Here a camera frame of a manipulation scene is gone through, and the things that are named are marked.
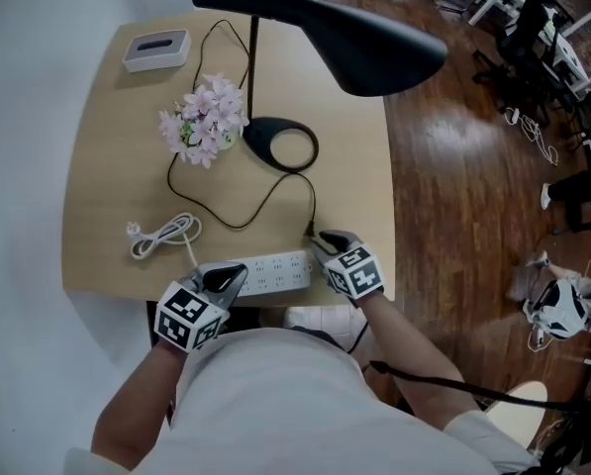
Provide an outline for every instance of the desk lamp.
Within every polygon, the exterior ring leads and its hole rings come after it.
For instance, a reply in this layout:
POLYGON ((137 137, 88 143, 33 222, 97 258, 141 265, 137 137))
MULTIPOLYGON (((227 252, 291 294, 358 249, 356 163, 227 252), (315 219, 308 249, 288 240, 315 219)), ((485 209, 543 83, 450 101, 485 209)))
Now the desk lamp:
POLYGON ((250 120, 243 138, 265 163, 284 172, 310 167, 319 152, 315 134, 284 118, 254 118, 253 81, 259 18, 303 30, 343 91, 361 97, 398 93, 433 76, 446 58, 444 42, 414 27, 377 14, 326 0, 192 0, 196 7, 251 15, 246 110, 250 120), (287 130, 304 132, 313 154, 289 167, 277 161, 271 142, 287 130))

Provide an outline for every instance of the white shoe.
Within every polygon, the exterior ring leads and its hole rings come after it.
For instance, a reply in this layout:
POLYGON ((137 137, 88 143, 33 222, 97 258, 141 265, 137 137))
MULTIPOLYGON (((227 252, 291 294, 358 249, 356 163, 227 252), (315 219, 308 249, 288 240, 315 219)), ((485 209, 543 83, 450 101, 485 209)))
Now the white shoe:
POLYGON ((526 267, 535 267, 536 269, 544 269, 550 266, 550 259, 548 258, 547 251, 542 251, 539 257, 531 258, 527 263, 526 267))
POLYGON ((549 186, 550 186, 549 183, 544 183, 543 187, 542 187, 542 197, 540 198, 540 200, 542 201, 542 209, 543 210, 548 209, 550 201, 552 200, 552 199, 550 199, 550 196, 548 195, 548 187, 549 186))

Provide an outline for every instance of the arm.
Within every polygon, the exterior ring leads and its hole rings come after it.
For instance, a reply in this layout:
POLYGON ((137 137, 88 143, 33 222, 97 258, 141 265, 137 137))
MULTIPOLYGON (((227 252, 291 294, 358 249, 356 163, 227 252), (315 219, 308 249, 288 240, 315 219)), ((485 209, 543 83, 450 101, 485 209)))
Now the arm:
POLYGON ((133 470, 156 443, 186 358, 161 340, 99 416, 91 451, 133 470))
MULTIPOLYGON (((420 331, 380 292, 356 300, 365 314, 387 363, 419 376, 462 382, 462 375, 420 331)), ((417 418, 438 428, 458 415, 479 410, 471 395, 431 384, 394 379, 417 418)))

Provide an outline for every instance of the black cable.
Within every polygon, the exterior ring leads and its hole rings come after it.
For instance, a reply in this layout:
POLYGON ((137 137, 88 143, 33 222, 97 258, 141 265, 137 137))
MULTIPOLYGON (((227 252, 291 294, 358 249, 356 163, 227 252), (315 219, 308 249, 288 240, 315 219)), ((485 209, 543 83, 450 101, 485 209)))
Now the black cable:
MULTIPOLYGON (((207 41, 207 38, 211 35, 211 33, 216 29, 216 27, 218 27, 221 23, 227 23, 230 26, 230 28, 232 29, 232 32, 234 32, 234 35, 236 35, 236 37, 238 38, 238 41, 240 42, 241 46, 245 50, 246 58, 247 58, 246 70, 245 70, 245 75, 243 76, 243 79, 241 80, 240 84, 238 85, 239 89, 243 87, 243 84, 245 84, 245 79, 246 79, 246 76, 248 75, 248 59, 249 59, 248 49, 246 48, 245 42, 238 35, 238 32, 236 32, 236 29, 231 24, 231 22, 229 20, 219 20, 212 26, 212 28, 209 29, 209 32, 207 32, 207 34, 205 35, 205 37, 203 38, 203 40, 200 43, 200 59, 198 61, 198 68, 196 69, 196 74, 194 75, 194 80, 192 81, 192 91, 196 91, 196 81, 198 80, 198 76, 200 74, 200 69, 203 66, 205 42, 207 41)), ((266 196, 264 197, 264 199, 262 200, 260 205, 257 207, 255 212, 250 216, 250 218, 246 222, 244 222, 243 224, 236 225, 236 224, 230 224, 229 222, 225 222, 225 220, 223 220, 219 215, 217 215, 214 211, 212 211, 210 208, 208 208, 205 204, 203 204, 202 202, 200 202, 196 199, 193 199, 192 197, 188 197, 186 195, 181 194, 178 190, 176 190, 172 186, 170 176, 171 176, 171 172, 172 172, 172 167, 174 166, 174 163, 176 162, 177 157, 178 157, 178 153, 174 156, 171 163, 169 164, 169 167, 167 168, 167 186, 169 187, 169 189, 174 194, 176 194, 178 197, 181 197, 182 199, 185 199, 189 202, 193 202, 194 204, 200 206, 205 211, 207 211, 207 213, 209 213, 216 220, 218 220, 218 222, 220 222, 225 227, 228 227, 229 229, 232 229, 234 231, 239 231, 241 229, 248 227, 253 222, 253 220, 255 220, 255 218, 257 217, 259 212, 264 207, 264 204, 266 204, 266 201, 268 201, 268 198, 271 196, 271 194, 273 193, 275 188, 277 188, 277 185, 279 185, 284 179, 286 179, 289 176, 299 176, 300 178, 302 178, 304 181, 306 181, 308 183, 308 186, 311 189, 311 194, 313 197, 313 210, 312 210, 313 212, 311 214, 311 219, 308 223, 308 226, 306 227, 306 231, 304 232, 304 235, 305 236, 313 236, 315 234, 314 226, 315 226, 315 214, 317 213, 317 195, 315 193, 315 187, 313 186, 313 183, 311 183, 311 181, 303 174, 300 174, 299 172, 289 172, 289 173, 281 176, 270 188, 270 190, 268 191, 268 193, 266 194, 266 196)))
POLYGON ((245 70, 245 75, 243 76, 243 80, 238 85, 238 88, 242 88, 243 87, 243 84, 245 84, 246 75, 248 74, 248 49, 246 48, 246 45, 243 42, 243 40, 238 35, 238 32, 236 32, 236 29, 234 28, 234 25, 232 25, 229 20, 220 20, 220 21, 217 21, 214 24, 214 26, 209 29, 209 32, 207 32, 207 34, 205 35, 205 37, 203 37, 203 40, 200 43, 200 59, 198 61, 198 68, 196 69, 196 74, 194 75, 194 80, 192 81, 192 92, 196 91, 196 81, 198 80, 198 75, 200 74, 200 68, 203 66, 203 51, 204 51, 205 41, 207 41, 207 38, 211 35, 211 33, 214 31, 214 29, 218 25, 220 25, 221 23, 227 23, 230 26, 230 28, 232 29, 232 32, 234 32, 234 34, 238 38, 238 41, 240 42, 241 46, 245 50, 246 60, 247 60, 247 62, 246 62, 246 70, 245 70))
POLYGON ((202 202, 200 202, 200 201, 198 201, 196 199, 193 199, 191 197, 188 197, 186 195, 181 194, 180 192, 178 192, 172 186, 169 176, 171 174, 172 167, 173 167, 174 162, 176 161, 176 158, 177 157, 178 157, 178 153, 174 156, 174 158, 172 159, 171 163, 169 164, 169 168, 167 169, 167 186, 169 187, 169 189, 172 192, 174 192, 178 197, 181 197, 181 198, 183 198, 183 199, 185 199, 187 201, 193 202, 194 204, 197 204, 198 206, 200 206, 201 208, 203 208, 204 210, 206 210, 207 213, 209 213, 212 217, 214 217, 216 220, 218 220, 225 227, 228 227, 229 229, 233 229, 235 231, 239 231, 240 229, 244 229, 245 227, 249 226, 253 222, 253 220, 255 220, 255 218, 257 217, 257 215, 261 211, 261 209, 264 207, 264 204, 266 204, 266 201, 268 201, 268 198, 273 193, 273 190, 275 190, 275 188, 277 188, 277 185, 279 185, 287 177, 290 177, 290 176, 298 176, 298 177, 302 178, 304 181, 306 181, 308 183, 308 186, 311 189, 311 195, 312 195, 312 200, 313 200, 313 210, 312 210, 312 213, 311 213, 311 220, 308 223, 308 227, 306 229, 305 234, 308 234, 308 232, 313 229, 314 222, 315 222, 315 214, 317 213, 317 195, 315 193, 315 187, 313 186, 313 183, 311 183, 310 179, 308 179, 303 174, 300 174, 299 172, 289 172, 289 173, 284 174, 283 176, 281 176, 277 181, 275 181, 275 183, 273 184, 273 186, 270 188, 270 190, 268 191, 268 193, 264 196, 264 199, 262 200, 262 202, 260 203, 260 205, 257 207, 257 209, 255 210, 255 212, 250 216, 250 218, 246 222, 244 222, 243 224, 236 225, 236 224, 230 224, 229 222, 225 222, 220 216, 218 216, 216 213, 214 213, 214 211, 212 211, 210 208, 208 208, 207 206, 205 206, 205 204, 203 204, 202 202))
POLYGON ((356 337, 356 339, 354 340, 354 344, 352 345, 352 348, 350 350, 347 351, 348 354, 351 354, 354 352, 354 350, 358 347, 358 344, 361 342, 361 338, 363 337, 363 335, 365 334, 365 331, 367 330, 367 322, 365 323, 365 326, 363 326, 363 329, 361 329, 361 332, 358 334, 358 336, 356 337))
POLYGON ((566 412, 568 414, 578 414, 582 410, 582 406, 579 403, 557 403, 554 401, 535 401, 526 400, 524 398, 516 398, 503 392, 494 391, 492 389, 485 389, 478 385, 467 384, 466 382, 459 382, 456 380, 449 380, 447 378, 431 377, 431 376, 418 376, 412 373, 406 373, 400 369, 393 368, 380 360, 371 360, 370 366, 379 373, 385 374, 390 373, 391 375, 408 380, 410 382, 421 382, 425 384, 440 385, 441 387, 448 387, 458 391, 468 392, 469 394, 475 394, 477 396, 484 396, 485 398, 491 398, 497 401, 504 401, 506 403, 512 403, 514 405, 523 405, 525 407, 544 408, 547 410, 557 410, 559 412, 566 412))

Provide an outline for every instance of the power strip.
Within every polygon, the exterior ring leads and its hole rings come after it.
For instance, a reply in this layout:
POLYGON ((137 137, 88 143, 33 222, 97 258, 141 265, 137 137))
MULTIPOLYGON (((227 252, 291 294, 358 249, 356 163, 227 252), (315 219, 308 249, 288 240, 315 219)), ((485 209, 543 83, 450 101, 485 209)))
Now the power strip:
POLYGON ((311 264, 304 250, 237 258, 234 262, 248 269, 240 297, 305 289, 311 285, 311 264))

